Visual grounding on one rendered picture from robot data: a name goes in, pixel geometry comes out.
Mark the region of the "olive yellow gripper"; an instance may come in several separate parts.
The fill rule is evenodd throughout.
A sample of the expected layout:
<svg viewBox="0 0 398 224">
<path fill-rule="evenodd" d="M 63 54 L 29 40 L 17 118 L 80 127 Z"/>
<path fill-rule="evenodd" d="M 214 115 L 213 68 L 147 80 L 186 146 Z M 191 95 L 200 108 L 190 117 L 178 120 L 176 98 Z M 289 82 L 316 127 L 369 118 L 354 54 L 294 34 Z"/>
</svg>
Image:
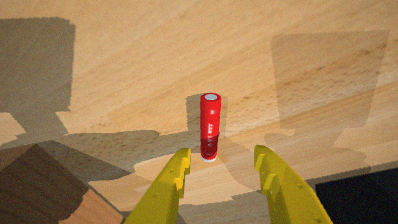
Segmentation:
<svg viewBox="0 0 398 224">
<path fill-rule="evenodd" d="M 190 148 L 179 149 L 123 224 L 177 224 L 190 158 Z M 261 194 L 267 195 L 271 224 L 333 224 L 313 189 L 270 148 L 255 146 L 254 169 Z"/>
</svg>

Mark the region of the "red battery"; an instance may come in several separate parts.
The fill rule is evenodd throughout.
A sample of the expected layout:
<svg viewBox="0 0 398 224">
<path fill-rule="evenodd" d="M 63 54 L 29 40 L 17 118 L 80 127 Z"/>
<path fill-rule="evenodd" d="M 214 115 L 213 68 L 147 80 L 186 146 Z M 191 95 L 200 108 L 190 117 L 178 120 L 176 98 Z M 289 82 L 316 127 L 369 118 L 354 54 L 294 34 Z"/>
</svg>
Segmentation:
<svg viewBox="0 0 398 224">
<path fill-rule="evenodd" d="M 221 97 L 216 93 L 203 94 L 200 111 L 201 158 L 205 162 L 213 162 L 217 157 Z"/>
</svg>

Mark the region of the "wooden drawer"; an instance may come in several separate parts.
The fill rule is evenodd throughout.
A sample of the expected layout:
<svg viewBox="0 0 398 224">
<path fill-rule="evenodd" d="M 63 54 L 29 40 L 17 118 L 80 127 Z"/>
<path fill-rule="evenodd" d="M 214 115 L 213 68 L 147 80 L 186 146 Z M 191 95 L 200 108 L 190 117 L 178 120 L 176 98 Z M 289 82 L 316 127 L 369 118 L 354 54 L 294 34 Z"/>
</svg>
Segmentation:
<svg viewBox="0 0 398 224">
<path fill-rule="evenodd" d="M 123 224 L 39 145 L 0 150 L 0 224 Z"/>
</svg>

